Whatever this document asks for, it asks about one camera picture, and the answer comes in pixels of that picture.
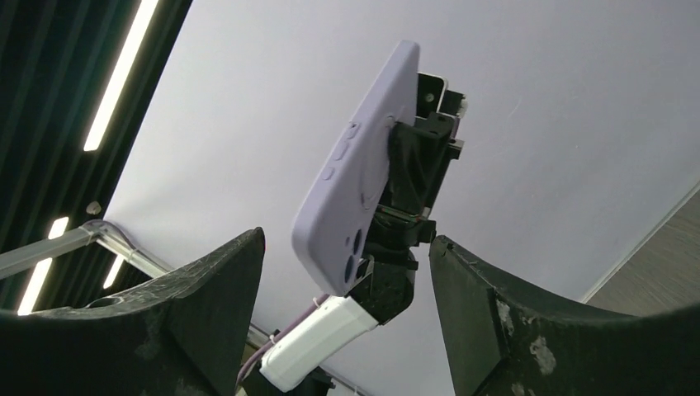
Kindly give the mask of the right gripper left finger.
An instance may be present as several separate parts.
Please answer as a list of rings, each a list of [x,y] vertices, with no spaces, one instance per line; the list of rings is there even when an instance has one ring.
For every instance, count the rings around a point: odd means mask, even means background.
[[[250,229],[83,308],[2,312],[2,394],[235,394],[264,254]]]

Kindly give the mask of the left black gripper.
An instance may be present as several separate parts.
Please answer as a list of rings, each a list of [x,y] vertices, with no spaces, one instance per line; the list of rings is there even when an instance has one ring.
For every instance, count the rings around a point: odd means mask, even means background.
[[[429,218],[451,161],[461,155],[456,136],[466,97],[449,90],[445,78],[419,73],[412,124],[391,127],[389,175],[368,229],[362,259],[416,270],[410,250],[431,243],[436,224]]]

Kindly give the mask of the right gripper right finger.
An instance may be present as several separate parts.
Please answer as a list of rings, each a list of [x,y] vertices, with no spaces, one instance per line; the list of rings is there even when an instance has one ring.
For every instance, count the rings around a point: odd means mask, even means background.
[[[458,395],[696,395],[699,308],[636,317],[544,290],[450,238],[429,251]]]

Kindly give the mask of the phone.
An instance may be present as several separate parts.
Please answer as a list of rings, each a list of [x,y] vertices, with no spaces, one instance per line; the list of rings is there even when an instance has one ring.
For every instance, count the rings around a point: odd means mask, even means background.
[[[296,216],[291,244],[327,295],[352,286],[389,175],[390,133],[413,125],[420,47],[402,40],[343,128]]]

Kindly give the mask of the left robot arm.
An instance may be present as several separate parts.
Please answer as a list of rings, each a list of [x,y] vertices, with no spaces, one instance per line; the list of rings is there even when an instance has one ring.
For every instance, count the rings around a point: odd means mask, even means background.
[[[417,94],[414,123],[389,128],[383,149],[388,181],[352,240],[362,253],[348,261],[349,291],[316,298],[293,324],[269,336],[238,373],[247,394],[255,387],[270,395],[299,394],[308,378],[331,388],[320,363],[410,306],[418,268],[412,248],[435,238],[430,213],[451,161],[461,154],[456,132],[466,110],[465,96],[439,76],[420,73]]]

